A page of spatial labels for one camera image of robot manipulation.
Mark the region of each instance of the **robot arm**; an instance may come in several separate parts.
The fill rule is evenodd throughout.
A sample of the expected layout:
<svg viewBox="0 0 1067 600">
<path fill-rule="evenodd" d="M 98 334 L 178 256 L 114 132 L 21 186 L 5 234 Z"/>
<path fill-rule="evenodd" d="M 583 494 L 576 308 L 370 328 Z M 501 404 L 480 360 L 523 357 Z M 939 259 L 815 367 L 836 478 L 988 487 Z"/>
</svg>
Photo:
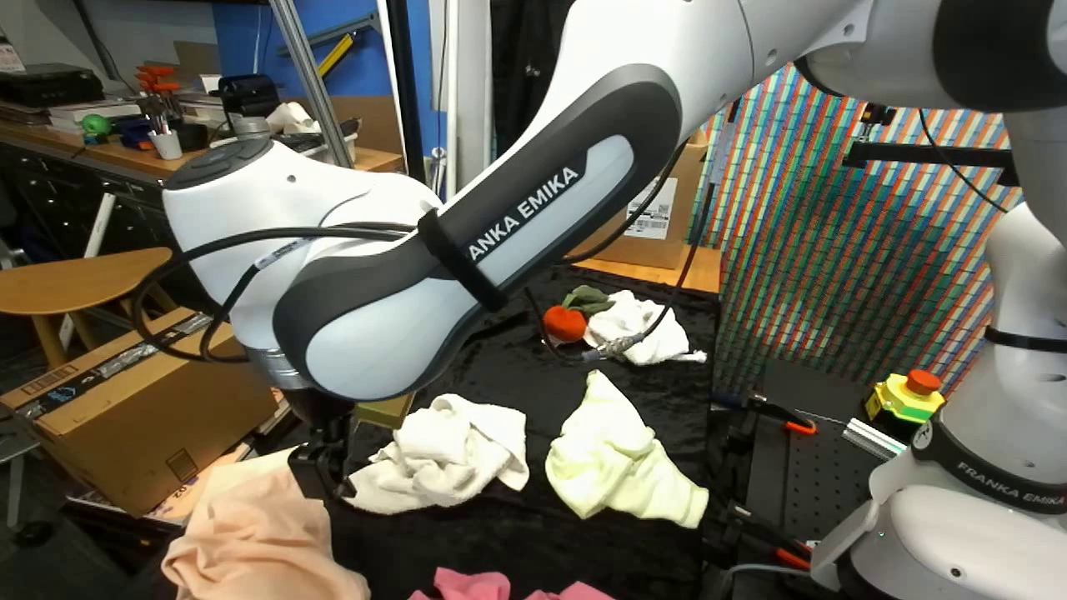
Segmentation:
<svg viewBox="0 0 1067 600">
<path fill-rule="evenodd" d="M 856 36 L 868 10 L 581 0 L 529 131 L 453 204 L 282 146 L 222 146 L 168 182 L 168 218 L 181 247 L 294 224 L 418 227 L 398 242 L 262 239 L 192 264 L 222 299 L 248 264 L 271 256 L 230 320 L 279 388 L 386 401 L 427 382 L 483 309 L 637 196 L 709 113 L 840 29 Z"/>
</svg>

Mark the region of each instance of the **wooden chair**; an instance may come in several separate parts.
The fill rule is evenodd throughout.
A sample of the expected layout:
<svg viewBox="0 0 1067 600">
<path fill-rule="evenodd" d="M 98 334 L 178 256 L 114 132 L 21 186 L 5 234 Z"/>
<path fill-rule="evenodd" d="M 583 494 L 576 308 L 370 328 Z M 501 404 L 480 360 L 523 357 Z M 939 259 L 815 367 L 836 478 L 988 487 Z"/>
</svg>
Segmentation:
<svg viewBox="0 0 1067 600">
<path fill-rule="evenodd" d="M 89 259 L 30 264 L 0 274 L 0 312 L 34 320 L 48 367 L 67 363 L 55 323 L 73 320 L 84 346 L 98 346 L 84 309 L 124 299 L 149 271 L 169 259 L 168 247 L 103 254 Z"/>
</svg>

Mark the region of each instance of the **box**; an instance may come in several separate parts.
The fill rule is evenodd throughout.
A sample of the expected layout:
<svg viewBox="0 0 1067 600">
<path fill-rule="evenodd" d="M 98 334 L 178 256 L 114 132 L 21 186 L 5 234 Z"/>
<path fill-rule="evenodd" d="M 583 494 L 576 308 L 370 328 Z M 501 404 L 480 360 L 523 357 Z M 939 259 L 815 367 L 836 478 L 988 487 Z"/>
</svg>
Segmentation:
<svg viewBox="0 0 1067 600">
<path fill-rule="evenodd" d="M 192 309 L 154 320 L 188 354 L 199 350 L 204 328 L 207 316 Z M 238 354 L 228 328 L 213 350 Z M 188 363 L 135 334 L 2 392 L 0 404 L 34 424 L 71 478 L 130 513 L 149 513 L 277 411 L 249 363 Z"/>
<path fill-rule="evenodd" d="M 653 208 L 616 242 L 600 250 L 596 259 L 632 264 L 632 266 L 676 266 L 688 254 L 688 234 L 691 234 L 692 196 L 702 172 L 702 153 L 707 153 L 702 143 L 688 143 L 663 189 L 657 193 Z M 637 193 L 627 209 L 611 218 L 595 236 L 588 236 L 570 254 L 583 254 L 600 239 L 607 239 L 616 227 L 625 227 L 625 219 L 639 200 L 643 193 Z"/>
</svg>

